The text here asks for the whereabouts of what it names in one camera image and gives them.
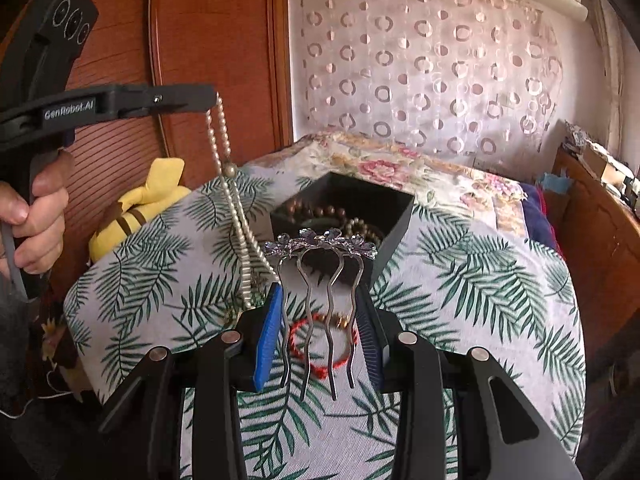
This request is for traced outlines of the left hand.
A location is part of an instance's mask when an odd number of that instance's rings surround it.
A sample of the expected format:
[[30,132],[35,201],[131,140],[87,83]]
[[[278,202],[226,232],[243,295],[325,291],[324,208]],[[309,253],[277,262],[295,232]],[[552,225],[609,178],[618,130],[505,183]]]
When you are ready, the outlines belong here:
[[58,158],[32,182],[35,199],[31,205],[6,182],[1,183],[1,221],[23,241],[14,252],[14,262],[28,274],[50,271],[62,254],[64,210],[68,205],[66,185],[73,169],[73,156],[59,151]]

